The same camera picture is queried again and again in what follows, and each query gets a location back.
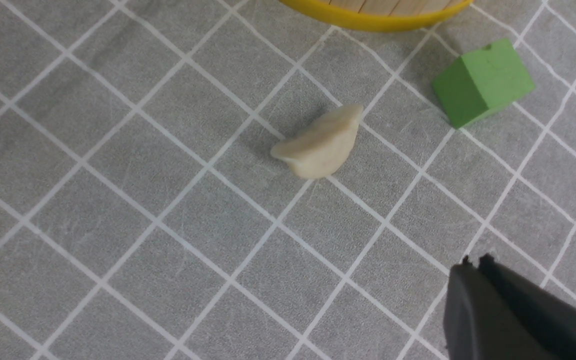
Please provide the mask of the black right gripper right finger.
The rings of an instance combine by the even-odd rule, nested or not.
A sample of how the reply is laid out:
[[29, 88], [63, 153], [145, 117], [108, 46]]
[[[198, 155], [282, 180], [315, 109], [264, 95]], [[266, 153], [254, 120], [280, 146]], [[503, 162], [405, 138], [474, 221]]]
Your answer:
[[557, 360], [576, 360], [576, 308], [496, 262], [478, 260], [487, 278], [537, 344]]

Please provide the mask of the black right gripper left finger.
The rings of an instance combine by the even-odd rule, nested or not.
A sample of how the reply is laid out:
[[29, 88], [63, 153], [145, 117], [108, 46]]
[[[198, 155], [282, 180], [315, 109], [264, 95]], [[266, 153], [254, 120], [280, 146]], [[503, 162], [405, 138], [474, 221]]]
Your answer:
[[449, 273], [443, 332], [450, 360], [552, 360], [468, 256]]

